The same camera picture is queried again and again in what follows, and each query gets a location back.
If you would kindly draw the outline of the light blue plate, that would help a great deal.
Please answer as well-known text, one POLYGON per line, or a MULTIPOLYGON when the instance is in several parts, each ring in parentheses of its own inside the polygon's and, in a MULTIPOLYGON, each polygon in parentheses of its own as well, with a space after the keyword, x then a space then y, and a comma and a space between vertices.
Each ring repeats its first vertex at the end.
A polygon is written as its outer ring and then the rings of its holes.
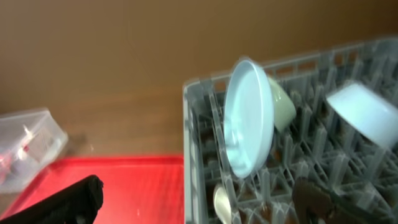
POLYGON ((234 175, 244 179, 257 172, 271 150, 274 103, 264 70, 250 59, 233 68, 224 103, 223 131, 234 175))

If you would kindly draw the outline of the light blue bowl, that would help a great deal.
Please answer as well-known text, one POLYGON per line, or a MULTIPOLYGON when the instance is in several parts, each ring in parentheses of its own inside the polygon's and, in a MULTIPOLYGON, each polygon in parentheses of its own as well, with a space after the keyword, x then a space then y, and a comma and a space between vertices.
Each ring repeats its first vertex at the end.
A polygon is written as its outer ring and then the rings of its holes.
POLYGON ((326 98, 333 110, 357 132, 379 147, 397 144, 397 107, 362 83, 345 85, 326 98))

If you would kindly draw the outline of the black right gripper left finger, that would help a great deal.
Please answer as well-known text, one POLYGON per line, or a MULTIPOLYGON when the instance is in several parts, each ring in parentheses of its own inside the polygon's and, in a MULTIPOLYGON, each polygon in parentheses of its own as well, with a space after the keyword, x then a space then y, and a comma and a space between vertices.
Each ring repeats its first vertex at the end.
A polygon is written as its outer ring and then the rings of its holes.
POLYGON ((1 224, 93 223, 103 206, 104 183, 96 175, 64 188, 1 220, 1 224))

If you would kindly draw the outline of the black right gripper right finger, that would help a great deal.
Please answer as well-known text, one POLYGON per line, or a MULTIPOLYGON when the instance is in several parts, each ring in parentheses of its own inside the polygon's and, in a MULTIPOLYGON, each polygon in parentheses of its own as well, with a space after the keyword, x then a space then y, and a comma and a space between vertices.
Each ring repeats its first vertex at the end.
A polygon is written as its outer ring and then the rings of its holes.
POLYGON ((305 177, 299 177, 292 190, 292 201, 300 224, 323 220, 330 224, 388 223, 359 208, 322 185, 305 177))

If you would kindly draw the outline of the red snack wrapper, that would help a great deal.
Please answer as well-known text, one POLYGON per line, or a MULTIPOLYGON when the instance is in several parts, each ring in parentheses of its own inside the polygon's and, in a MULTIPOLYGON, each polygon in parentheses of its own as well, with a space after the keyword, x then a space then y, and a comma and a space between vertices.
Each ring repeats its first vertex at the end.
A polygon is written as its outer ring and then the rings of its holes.
POLYGON ((10 182, 26 182, 29 178, 27 162, 30 147, 27 144, 15 144, 1 147, 1 185, 10 182))

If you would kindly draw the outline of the mint green bowl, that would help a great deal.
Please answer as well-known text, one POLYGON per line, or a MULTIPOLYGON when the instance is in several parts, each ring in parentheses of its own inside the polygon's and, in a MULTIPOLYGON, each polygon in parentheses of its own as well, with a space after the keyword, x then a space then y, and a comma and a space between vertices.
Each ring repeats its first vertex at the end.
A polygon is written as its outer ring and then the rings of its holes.
POLYGON ((272 78, 268 78, 274 102, 274 126, 282 133, 295 119, 297 112, 285 90, 272 78))

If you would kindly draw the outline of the white plastic spoon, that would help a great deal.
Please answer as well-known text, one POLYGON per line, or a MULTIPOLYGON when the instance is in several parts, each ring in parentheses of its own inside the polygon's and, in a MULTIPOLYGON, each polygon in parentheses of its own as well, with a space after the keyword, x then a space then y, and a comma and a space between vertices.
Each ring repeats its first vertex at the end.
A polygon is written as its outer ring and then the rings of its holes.
POLYGON ((222 224, 232 224, 232 212, 228 194, 223 184, 217 184, 213 191, 213 206, 222 224))

